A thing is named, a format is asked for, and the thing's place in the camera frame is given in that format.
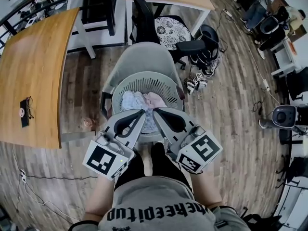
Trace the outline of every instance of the wooden floor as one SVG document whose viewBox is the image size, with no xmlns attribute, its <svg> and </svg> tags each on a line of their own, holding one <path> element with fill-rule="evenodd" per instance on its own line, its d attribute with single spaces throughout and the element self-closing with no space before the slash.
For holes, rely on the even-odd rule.
<svg viewBox="0 0 308 231">
<path fill-rule="evenodd" d="M 216 11 L 211 12 L 206 23 L 216 28 L 220 12 L 228 5 L 228 10 L 238 24 L 228 21 L 222 14 L 219 36 L 228 44 L 216 75 L 206 89 L 187 96 L 185 110 L 205 129 L 213 131 L 224 148 L 221 155 L 207 168 L 220 188 L 223 200 L 239 213 L 244 206 L 249 213 L 269 216 L 279 199 L 280 189 L 275 189 L 278 175 L 275 170 L 282 165 L 281 154 L 286 148 L 279 144 L 277 130 L 261 130 L 257 124 L 258 114 L 252 112 L 253 104 L 264 99 L 264 114 L 268 114 L 277 104 L 260 89 L 262 78 L 257 71 L 251 50 L 260 72 L 268 81 L 273 95 L 275 83 L 270 73 L 275 70 L 272 57 L 266 54 L 262 60 L 257 53 L 252 38 L 242 31 L 239 20 L 241 11 L 235 11 L 232 0 L 211 0 Z M 180 14 L 188 27 L 198 15 L 198 11 L 172 6 L 164 13 Z M 126 47 L 103 48 L 96 51 L 96 59 L 91 60 L 86 52 L 68 54 L 64 69 L 62 88 L 61 127 L 63 132 L 86 131 L 82 120 L 91 117 L 99 127 L 105 120 L 99 113 L 100 92 L 110 71 Z M 189 74 L 179 70 L 184 80 Z M 37 177 L 84 178 L 95 177 L 95 173 L 82 166 L 82 159 L 91 138 L 64 143 L 61 150 L 26 148 L 24 146 L 0 143 L 0 202 L 20 228 L 34 226 L 42 231 L 67 230 L 69 217 L 56 208 L 35 203 L 25 192 L 22 182 L 18 184 L 18 168 L 14 160 L 14 149 L 19 168 L 27 175 Z M 62 212 L 81 219 L 87 198 L 95 186 L 95 179 L 57 180 L 27 178 L 27 183 L 44 201 L 53 202 Z M 26 187 L 33 198 L 34 194 Z M 20 202 L 18 212 L 18 193 Z"/>
</svg>

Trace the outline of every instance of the white laundry basket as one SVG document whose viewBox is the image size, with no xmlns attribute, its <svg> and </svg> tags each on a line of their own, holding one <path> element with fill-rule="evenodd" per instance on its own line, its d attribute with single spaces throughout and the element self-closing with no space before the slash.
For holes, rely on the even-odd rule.
<svg viewBox="0 0 308 231">
<path fill-rule="evenodd" d="M 168 76 L 157 72 L 139 72 L 125 78 L 115 89 L 112 96 L 113 114 L 121 112 L 122 96 L 127 90 L 141 93 L 154 92 L 159 95 L 166 106 L 183 110 L 183 101 L 177 92 L 177 84 Z M 151 142 L 161 139 L 160 133 L 140 134 L 140 142 Z"/>
</svg>

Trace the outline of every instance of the power strip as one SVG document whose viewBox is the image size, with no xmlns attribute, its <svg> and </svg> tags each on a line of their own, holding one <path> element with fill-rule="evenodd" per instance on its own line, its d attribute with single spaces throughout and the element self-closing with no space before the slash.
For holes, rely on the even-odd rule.
<svg viewBox="0 0 308 231">
<path fill-rule="evenodd" d="M 21 170 L 21 180 L 23 181 L 23 183 L 27 183 L 27 180 L 26 180 L 26 172 L 24 169 Z"/>
<path fill-rule="evenodd" d="M 266 79 L 263 80 L 263 89 L 266 90 L 266 91 L 270 90 L 270 86 L 269 86 Z"/>
<path fill-rule="evenodd" d="M 223 12 L 226 13 L 229 17 L 232 18 L 232 14 L 230 14 L 230 12 L 228 10 L 224 9 Z"/>
</svg>

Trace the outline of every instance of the pink cloth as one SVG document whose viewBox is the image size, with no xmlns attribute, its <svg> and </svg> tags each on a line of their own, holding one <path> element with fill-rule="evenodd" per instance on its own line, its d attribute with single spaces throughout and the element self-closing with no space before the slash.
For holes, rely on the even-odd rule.
<svg viewBox="0 0 308 231">
<path fill-rule="evenodd" d="M 149 92 L 148 94 L 144 94 L 145 103 L 152 109 L 167 107 L 163 99 L 155 94 L 154 92 Z"/>
</svg>

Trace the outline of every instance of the chair armrest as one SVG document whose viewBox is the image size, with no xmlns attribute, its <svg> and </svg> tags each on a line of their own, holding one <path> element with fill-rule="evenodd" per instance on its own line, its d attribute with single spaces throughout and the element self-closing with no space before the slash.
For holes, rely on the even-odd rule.
<svg viewBox="0 0 308 231">
<path fill-rule="evenodd" d="M 196 55 L 205 48 L 203 40 L 192 40 L 175 44 L 182 56 Z"/>
</svg>

